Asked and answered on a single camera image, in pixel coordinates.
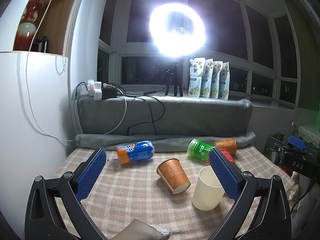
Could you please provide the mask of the cream paper cup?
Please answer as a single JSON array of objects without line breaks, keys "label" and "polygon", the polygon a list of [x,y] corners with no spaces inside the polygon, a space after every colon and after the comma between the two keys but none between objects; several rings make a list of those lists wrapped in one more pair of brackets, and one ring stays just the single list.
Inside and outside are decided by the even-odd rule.
[{"label": "cream paper cup", "polygon": [[225,191],[211,166],[199,171],[195,191],[192,197],[193,205],[201,211],[216,208]]}]

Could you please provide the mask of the red cup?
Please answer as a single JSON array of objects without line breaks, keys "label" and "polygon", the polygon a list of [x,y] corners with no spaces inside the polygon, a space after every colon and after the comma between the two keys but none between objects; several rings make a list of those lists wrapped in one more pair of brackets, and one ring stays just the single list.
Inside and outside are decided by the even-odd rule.
[{"label": "red cup", "polygon": [[[225,158],[226,158],[228,161],[230,161],[230,162],[232,162],[232,163],[235,163],[232,155],[231,155],[226,149],[219,149],[219,150],[223,153],[223,155],[225,156]],[[209,163],[209,158],[207,158],[207,160],[206,160],[206,166],[209,166],[209,165],[210,165],[210,163]]]}]

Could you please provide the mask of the orange paper cup back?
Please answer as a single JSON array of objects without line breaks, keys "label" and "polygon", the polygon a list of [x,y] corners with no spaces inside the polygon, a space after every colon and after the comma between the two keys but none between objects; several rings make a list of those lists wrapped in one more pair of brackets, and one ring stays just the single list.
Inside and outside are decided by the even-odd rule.
[{"label": "orange paper cup back", "polygon": [[217,142],[215,142],[214,146],[219,148],[219,149],[227,150],[231,155],[235,155],[236,154],[237,143],[236,143],[236,140],[234,138],[217,141]]}]

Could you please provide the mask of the orange paper cup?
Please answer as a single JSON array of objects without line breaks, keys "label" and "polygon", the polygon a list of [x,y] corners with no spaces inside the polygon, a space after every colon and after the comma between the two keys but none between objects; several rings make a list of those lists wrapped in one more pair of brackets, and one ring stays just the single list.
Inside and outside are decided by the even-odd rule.
[{"label": "orange paper cup", "polygon": [[236,140],[234,138],[217,141],[217,142],[215,142],[214,146],[219,148],[219,149],[227,150],[231,155],[235,155],[236,154],[237,143],[236,143]]},{"label": "orange paper cup", "polygon": [[156,172],[172,194],[180,194],[191,186],[191,182],[177,158],[170,158],[161,162]]}]

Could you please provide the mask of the orange paper cup front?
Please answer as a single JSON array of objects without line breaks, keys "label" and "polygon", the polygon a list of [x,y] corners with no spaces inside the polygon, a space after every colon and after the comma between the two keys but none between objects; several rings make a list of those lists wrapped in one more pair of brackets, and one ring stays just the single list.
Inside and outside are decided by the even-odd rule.
[{"label": "orange paper cup front", "polygon": [[191,186],[191,182],[177,158],[170,158],[161,162],[156,172],[172,194],[180,194]]}]

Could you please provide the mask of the grey crumpled paper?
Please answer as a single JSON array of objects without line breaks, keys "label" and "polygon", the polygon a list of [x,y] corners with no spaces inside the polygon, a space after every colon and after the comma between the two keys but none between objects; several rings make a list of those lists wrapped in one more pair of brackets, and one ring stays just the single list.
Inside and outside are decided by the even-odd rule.
[{"label": "grey crumpled paper", "polygon": [[167,240],[171,236],[171,230],[162,228],[157,225],[150,225],[141,220],[133,219],[120,233],[115,235],[111,240]]}]

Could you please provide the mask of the grey blanket on sofa back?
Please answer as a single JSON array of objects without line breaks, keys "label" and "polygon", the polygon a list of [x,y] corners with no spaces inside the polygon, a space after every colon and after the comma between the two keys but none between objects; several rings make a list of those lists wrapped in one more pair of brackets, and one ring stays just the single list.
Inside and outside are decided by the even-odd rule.
[{"label": "grey blanket on sofa back", "polygon": [[215,100],[191,97],[114,98],[78,100],[82,133],[75,137],[82,148],[115,146],[149,140],[156,152],[184,152],[192,139],[208,144],[234,138],[237,146],[252,143],[248,125],[252,104],[246,99]]}]

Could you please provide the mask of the checkered beige tablecloth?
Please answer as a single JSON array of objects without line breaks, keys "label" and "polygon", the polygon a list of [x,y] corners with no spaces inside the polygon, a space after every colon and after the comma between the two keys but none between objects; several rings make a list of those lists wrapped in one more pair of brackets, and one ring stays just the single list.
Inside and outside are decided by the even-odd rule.
[{"label": "checkered beige tablecloth", "polygon": [[[74,171],[85,161],[92,149],[77,148],[54,173],[60,177]],[[206,162],[196,162],[186,153],[155,153],[149,161],[119,164],[116,152],[108,151],[110,161],[104,166],[89,196],[81,203],[92,220],[109,239],[121,232],[133,219],[169,230],[169,239],[208,239],[222,222],[234,201],[226,195],[210,211],[200,211],[192,204],[198,174]],[[177,158],[191,182],[187,191],[172,194],[156,173],[157,166],[170,158]],[[238,150],[235,162],[242,171],[256,177],[271,178],[278,174],[288,190],[293,180],[274,165],[255,147]]]}]

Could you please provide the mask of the white refill pouch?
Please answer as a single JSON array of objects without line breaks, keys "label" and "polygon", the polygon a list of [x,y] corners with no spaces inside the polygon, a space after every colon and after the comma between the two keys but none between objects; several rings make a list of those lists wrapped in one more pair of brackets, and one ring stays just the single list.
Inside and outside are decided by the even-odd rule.
[{"label": "white refill pouch", "polygon": [[201,80],[200,97],[209,98],[212,74],[213,74],[213,65],[214,65],[213,59],[205,60],[203,73],[202,73],[202,80]]},{"label": "white refill pouch", "polygon": [[204,57],[197,57],[190,59],[190,69],[189,69],[189,87],[188,95],[198,98],[200,96],[201,80],[204,70]]},{"label": "white refill pouch", "polygon": [[218,98],[228,99],[229,96],[229,81],[230,81],[230,70],[229,62],[224,62],[220,71],[219,77],[219,94]]},{"label": "white refill pouch", "polygon": [[223,62],[222,61],[214,61],[213,62],[213,73],[212,73],[212,81],[210,87],[210,98],[217,99],[219,93],[219,78],[220,72],[222,69]]}]

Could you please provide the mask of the white power strip with plugs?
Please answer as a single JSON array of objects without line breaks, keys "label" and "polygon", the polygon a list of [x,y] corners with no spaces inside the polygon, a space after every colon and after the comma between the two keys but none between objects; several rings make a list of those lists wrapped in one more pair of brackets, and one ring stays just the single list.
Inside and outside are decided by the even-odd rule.
[{"label": "white power strip with plugs", "polygon": [[87,82],[79,83],[75,88],[75,98],[78,97],[78,88],[84,85],[87,89],[89,95],[93,96],[95,101],[102,100],[103,92],[102,92],[102,83],[94,80],[87,80]]}]

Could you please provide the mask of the black power adapter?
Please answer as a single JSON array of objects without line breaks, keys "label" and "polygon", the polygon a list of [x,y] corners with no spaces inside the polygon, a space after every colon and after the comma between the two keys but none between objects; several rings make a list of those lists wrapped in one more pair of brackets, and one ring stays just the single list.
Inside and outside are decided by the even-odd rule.
[{"label": "black power adapter", "polygon": [[117,97],[117,89],[113,86],[106,86],[102,88],[102,99],[112,99]]}]

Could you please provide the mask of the black tripod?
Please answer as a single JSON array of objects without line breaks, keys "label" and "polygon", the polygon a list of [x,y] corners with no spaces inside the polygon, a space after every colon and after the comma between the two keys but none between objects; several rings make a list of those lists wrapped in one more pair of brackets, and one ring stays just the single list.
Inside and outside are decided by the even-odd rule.
[{"label": "black tripod", "polygon": [[177,93],[180,94],[180,97],[183,96],[182,89],[182,73],[180,67],[180,59],[174,59],[172,64],[169,66],[166,71],[167,84],[165,87],[165,96],[168,95],[170,86],[174,87],[174,96],[177,96]]}]

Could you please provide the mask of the red white vase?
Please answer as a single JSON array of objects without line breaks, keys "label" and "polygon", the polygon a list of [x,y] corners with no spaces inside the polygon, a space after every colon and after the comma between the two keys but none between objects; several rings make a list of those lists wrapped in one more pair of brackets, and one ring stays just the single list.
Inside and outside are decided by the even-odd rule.
[{"label": "red white vase", "polygon": [[36,32],[36,25],[39,10],[42,10],[44,3],[41,0],[29,0],[24,9],[15,36],[14,50],[28,51]]}]

